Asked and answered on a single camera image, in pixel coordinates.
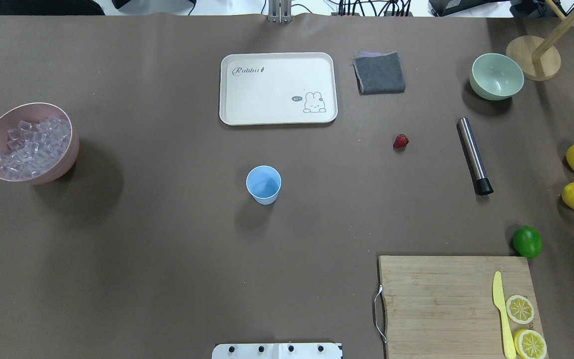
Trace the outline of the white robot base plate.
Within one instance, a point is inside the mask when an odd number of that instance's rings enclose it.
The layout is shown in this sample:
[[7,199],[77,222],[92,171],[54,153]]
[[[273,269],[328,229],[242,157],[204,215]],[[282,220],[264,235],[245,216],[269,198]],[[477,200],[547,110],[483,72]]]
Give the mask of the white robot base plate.
[[337,343],[253,343],[221,344],[212,359],[342,359]]

